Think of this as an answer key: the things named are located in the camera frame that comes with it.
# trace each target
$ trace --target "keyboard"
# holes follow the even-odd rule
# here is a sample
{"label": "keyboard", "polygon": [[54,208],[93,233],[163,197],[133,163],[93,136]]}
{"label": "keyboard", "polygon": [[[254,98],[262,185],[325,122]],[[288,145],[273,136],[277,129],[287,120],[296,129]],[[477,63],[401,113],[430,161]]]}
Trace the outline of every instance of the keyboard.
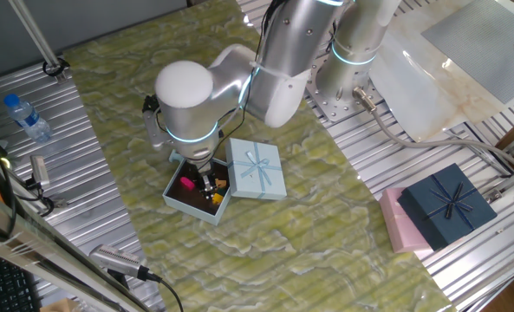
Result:
{"label": "keyboard", "polygon": [[33,276],[0,258],[0,311],[38,312]]}

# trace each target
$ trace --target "green marble surface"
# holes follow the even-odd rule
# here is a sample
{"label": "green marble surface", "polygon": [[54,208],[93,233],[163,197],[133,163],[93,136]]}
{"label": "green marble surface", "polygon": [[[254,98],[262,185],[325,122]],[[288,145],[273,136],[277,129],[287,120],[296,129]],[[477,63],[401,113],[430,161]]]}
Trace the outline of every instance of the green marble surface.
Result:
{"label": "green marble surface", "polygon": [[304,103],[284,127],[247,116],[233,135],[278,146],[287,198],[233,198],[218,226],[165,205],[177,163],[151,148],[143,98],[170,62],[254,49],[243,17],[233,0],[211,0],[64,53],[151,269],[186,311],[453,310],[414,254],[392,252],[380,206]]}

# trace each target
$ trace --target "metal mounting plate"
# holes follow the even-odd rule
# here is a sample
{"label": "metal mounting plate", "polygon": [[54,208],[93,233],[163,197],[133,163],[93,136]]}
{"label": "metal mounting plate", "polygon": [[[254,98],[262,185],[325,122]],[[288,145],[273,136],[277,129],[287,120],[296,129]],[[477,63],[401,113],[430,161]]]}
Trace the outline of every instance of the metal mounting plate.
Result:
{"label": "metal mounting plate", "polygon": [[[320,69],[321,65],[323,65],[327,60],[327,55],[315,60],[311,69],[311,78],[307,81],[307,90],[309,91],[310,96],[315,100],[318,109],[322,110],[324,113],[324,116],[332,122],[337,122],[339,120],[347,119],[349,116],[354,114],[355,111],[362,110],[363,107],[360,105],[358,100],[355,100],[354,102],[332,103],[320,94],[320,91],[316,87],[316,73]],[[368,89],[365,91],[374,104],[378,104],[384,100],[378,91],[376,91],[372,82],[370,82]]]}

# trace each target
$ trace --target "plastic water bottle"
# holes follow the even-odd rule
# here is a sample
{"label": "plastic water bottle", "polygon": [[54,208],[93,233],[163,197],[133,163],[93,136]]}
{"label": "plastic water bottle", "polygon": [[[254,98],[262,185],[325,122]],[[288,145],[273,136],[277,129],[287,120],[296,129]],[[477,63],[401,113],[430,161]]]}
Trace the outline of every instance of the plastic water bottle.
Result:
{"label": "plastic water bottle", "polygon": [[33,141],[43,143],[50,139],[52,133],[49,124],[39,117],[39,113],[28,101],[20,100],[15,94],[8,94],[4,98],[4,104],[10,118],[22,127]]}

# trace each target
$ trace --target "pink gift box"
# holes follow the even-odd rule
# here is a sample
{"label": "pink gift box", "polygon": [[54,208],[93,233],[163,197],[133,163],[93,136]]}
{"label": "pink gift box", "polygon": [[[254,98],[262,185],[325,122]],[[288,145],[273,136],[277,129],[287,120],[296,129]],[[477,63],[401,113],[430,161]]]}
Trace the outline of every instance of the pink gift box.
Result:
{"label": "pink gift box", "polygon": [[405,190],[404,187],[387,189],[380,199],[381,211],[386,219],[387,233],[392,241],[394,252],[430,249],[430,245],[397,202],[403,190]]}

